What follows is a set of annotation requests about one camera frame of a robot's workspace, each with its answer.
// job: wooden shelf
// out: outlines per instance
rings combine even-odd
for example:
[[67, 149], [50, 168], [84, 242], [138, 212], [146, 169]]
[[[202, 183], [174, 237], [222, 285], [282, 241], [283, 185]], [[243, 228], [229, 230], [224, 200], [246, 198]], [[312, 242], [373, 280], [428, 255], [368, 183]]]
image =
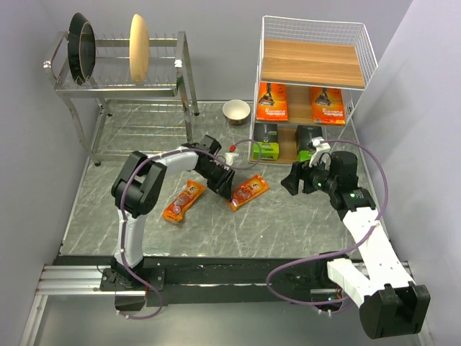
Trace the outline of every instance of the wooden shelf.
[[287, 85], [287, 121], [257, 120], [257, 123], [278, 125], [317, 125], [317, 126], [344, 126], [337, 124], [319, 124], [312, 118], [312, 102], [310, 100], [310, 86]]
[[265, 164], [292, 164], [297, 161], [296, 154], [296, 128], [288, 126], [278, 127], [279, 158], [278, 160], [261, 160]]
[[264, 40], [261, 78], [283, 84], [365, 88], [353, 45]]

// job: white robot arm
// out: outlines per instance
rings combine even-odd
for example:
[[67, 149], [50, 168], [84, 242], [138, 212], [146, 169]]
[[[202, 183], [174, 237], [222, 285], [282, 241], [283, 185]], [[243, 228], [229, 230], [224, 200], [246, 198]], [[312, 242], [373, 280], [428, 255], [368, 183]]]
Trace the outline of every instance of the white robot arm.
[[[218, 141], [205, 136], [202, 142], [192, 144], [191, 147], [200, 151], [186, 151], [189, 147], [180, 146], [169, 154], [163, 153], [161, 159], [148, 162], [140, 170], [138, 175], [143, 176], [144, 180], [141, 182], [135, 179], [128, 188], [125, 198], [126, 219], [123, 219], [120, 210], [123, 190], [137, 167], [148, 159], [139, 151], [134, 151], [128, 157], [111, 190], [120, 218], [118, 247], [115, 252], [115, 259], [119, 264], [123, 265], [121, 252], [125, 255], [128, 267], [134, 268], [141, 263], [147, 214], [157, 203], [163, 180], [166, 177], [183, 171], [195, 170], [207, 179], [208, 188], [223, 198], [231, 200], [232, 179], [235, 171], [203, 154], [206, 151], [216, 155], [221, 149]], [[229, 153], [225, 158], [231, 161], [234, 155], [234, 153]], [[123, 226], [125, 226], [125, 235], [122, 231]]]
[[368, 277], [344, 255], [327, 261], [328, 278], [359, 307], [364, 331], [372, 339], [419, 332], [429, 306], [429, 292], [406, 272], [377, 220], [370, 193], [358, 186], [357, 157], [348, 151], [335, 151], [327, 169], [321, 157], [330, 151], [329, 145], [320, 137], [314, 138], [312, 145], [315, 153], [310, 162], [295, 162], [282, 186], [296, 195], [303, 180], [305, 194], [326, 192], [356, 243], [374, 226], [358, 247]]

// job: metal dish rack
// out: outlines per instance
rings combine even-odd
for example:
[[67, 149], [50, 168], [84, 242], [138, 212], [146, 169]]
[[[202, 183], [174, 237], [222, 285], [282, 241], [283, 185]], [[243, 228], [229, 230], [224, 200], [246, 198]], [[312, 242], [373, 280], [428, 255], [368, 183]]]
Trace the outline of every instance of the metal dish rack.
[[[148, 75], [141, 85], [136, 85], [131, 80], [130, 40], [128, 38], [124, 38], [123, 35], [121, 37], [103, 35], [102, 38], [97, 38], [96, 65], [93, 74], [88, 81], [81, 85], [73, 80], [68, 59], [66, 58], [62, 66], [58, 64], [56, 59], [60, 47], [67, 39], [67, 32], [58, 33], [52, 49], [45, 58], [43, 67], [56, 94], [71, 112], [79, 141], [95, 165], [99, 166], [102, 160], [124, 159], [130, 153], [128, 150], [114, 151], [108, 149], [103, 152], [99, 151], [107, 117], [112, 117], [119, 111], [124, 114], [127, 112], [151, 114], [165, 110], [168, 112], [171, 110], [174, 112], [182, 111], [184, 113], [184, 126], [177, 124], [175, 126], [138, 125], [137, 127], [144, 128], [144, 130], [175, 128], [174, 130], [184, 131], [185, 129], [187, 142], [193, 141], [191, 104], [195, 115], [199, 115], [199, 110], [185, 32], [178, 32], [177, 37], [174, 35], [173, 37], [155, 35], [149, 40], [151, 57]], [[56, 75], [53, 70], [59, 71], [59, 73]], [[187, 96], [186, 85], [190, 92], [190, 100]], [[172, 98], [176, 95], [179, 95], [179, 100], [165, 99], [160, 102], [153, 100], [153, 98]], [[92, 143], [86, 139], [79, 114], [71, 100], [73, 98], [93, 98], [97, 99], [100, 104], [101, 112]], [[136, 135], [154, 136], [155, 133], [136, 133]]]

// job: black pan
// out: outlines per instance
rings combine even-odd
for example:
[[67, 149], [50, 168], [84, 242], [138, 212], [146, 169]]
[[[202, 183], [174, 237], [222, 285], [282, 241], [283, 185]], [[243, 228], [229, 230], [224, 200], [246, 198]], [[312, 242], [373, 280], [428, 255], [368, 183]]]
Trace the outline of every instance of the black pan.
[[67, 55], [73, 80], [82, 85], [93, 73], [96, 41], [93, 28], [82, 13], [75, 13], [69, 26]]

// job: green box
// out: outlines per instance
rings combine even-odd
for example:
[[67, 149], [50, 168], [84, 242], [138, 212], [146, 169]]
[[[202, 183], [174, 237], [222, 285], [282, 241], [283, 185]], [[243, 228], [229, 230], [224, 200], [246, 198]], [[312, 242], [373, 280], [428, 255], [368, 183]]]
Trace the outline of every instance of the green box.
[[[254, 124], [253, 139], [261, 146], [261, 159], [277, 160], [279, 158], [277, 124]], [[257, 160], [258, 157], [259, 148], [253, 145], [253, 160]]]
[[315, 137], [323, 137], [321, 126], [299, 125], [296, 128], [296, 153], [299, 162], [309, 161], [315, 149], [309, 143]]

